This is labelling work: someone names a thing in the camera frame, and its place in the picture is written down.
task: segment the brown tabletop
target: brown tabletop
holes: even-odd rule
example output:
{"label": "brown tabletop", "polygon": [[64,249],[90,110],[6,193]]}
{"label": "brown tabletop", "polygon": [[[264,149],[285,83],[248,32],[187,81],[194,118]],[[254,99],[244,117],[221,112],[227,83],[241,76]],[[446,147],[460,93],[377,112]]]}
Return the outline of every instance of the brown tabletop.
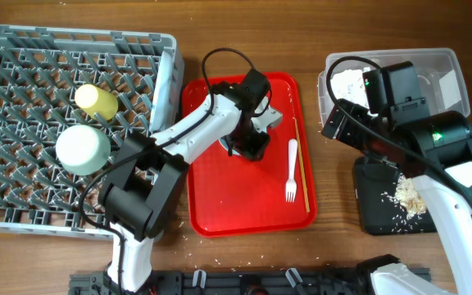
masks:
{"label": "brown tabletop", "polygon": [[[259,70],[284,71],[298,82],[318,195],[314,224],[290,232],[203,238],[188,222],[184,193],[179,219],[152,252],[154,269],[354,266],[392,253],[407,265],[429,267],[438,286],[456,291],[437,234],[373,237],[361,231],[352,183],[352,164],[360,153],[325,142],[318,132],[316,84],[332,52],[452,48],[464,73],[472,123],[472,3],[0,0],[0,24],[168,33],[183,53],[185,83],[200,77],[200,60],[218,47],[242,50]],[[209,60],[211,76],[246,70],[230,54]],[[70,274],[102,270],[110,259],[111,242],[0,234],[0,294],[66,294]]]}

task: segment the chopstick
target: chopstick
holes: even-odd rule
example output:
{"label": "chopstick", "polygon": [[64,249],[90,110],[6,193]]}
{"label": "chopstick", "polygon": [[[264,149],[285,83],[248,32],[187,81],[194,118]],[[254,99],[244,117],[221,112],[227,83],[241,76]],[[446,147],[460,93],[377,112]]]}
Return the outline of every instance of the chopstick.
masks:
{"label": "chopstick", "polygon": [[296,118],[294,119],[294,129],[296,130],[296,140],[298,141],[298,159],[300,161],[300,170],[302,171],[302,187],[303,187],[303,197],[305,199],[305,210],[307,213],[311,212],[309,207],[309,196],[307,195],[307,184],[305,182],[305,170],[303,168],[303,156],[302,156],[302,143],[300,142],[300,134],[298,132],[298,123]]}

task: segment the white fork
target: white fork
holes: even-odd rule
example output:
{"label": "white fork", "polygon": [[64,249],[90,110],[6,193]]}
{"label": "white fork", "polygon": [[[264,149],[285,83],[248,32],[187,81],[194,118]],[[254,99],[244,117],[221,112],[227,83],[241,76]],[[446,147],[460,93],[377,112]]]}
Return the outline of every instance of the white fork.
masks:
{"label": "white fork", "polygon": [[285,201],[294,202],[296,197],[296,181],[294,181],[294,167],[296,166],[296,155],[298,153],[298,141],[288,141],[288,179],[285,184]]}

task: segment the fork handle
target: fork handle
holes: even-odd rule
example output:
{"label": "fork handle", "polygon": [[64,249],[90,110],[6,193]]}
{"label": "fork handle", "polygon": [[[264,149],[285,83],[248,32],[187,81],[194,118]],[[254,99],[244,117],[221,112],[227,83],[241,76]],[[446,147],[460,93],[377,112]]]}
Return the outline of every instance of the fork handle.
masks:
{"label": "fork handle", "polygon": [[288,141],[288,177],[294,179],[294,167],[296,166],[296,155],[298,153],[298,141],[291,139]]}

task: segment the plastic bin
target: plastic bin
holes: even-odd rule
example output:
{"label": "plastic bin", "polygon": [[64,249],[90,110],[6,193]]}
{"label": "plastic bin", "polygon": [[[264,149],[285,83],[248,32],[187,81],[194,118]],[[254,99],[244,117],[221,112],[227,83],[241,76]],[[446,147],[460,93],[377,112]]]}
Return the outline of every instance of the plastic bin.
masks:
{"label": "plastic bin", "polygon": [[[470,114],[464,77],[456,59],[456,54],[449,48],[343,52],[330,54],[325,60],[325,71],[318,76],[318,98],[322,125],[325,124],[329,112],[334,107],[325,85],[327,70],[333,62],[345,56],[365,57],[380,66],[390,66],[410,61],[415,66],[420,81],[420,89],[422,95],[427,98],[431,115],[445,111],[458,111],[464,116]],[[365,71],[366,68],[374,69],[360,61],[344,61],[334,69],[333,76],[345,70]]]}
{"label": "plastic bin", "polygon": [[[168,34],[0,25],[0,232],[111,238],[82,226],[77,204],[91,177],[62,169],[56,138],[72,125],[91,125],[111,140],[112,162],[133,130],[149,135],[174,124],[183,74]],[[83,84],[117,96],[112,120],[75,105]],[[84,208],[103,223],[97,194]]]}

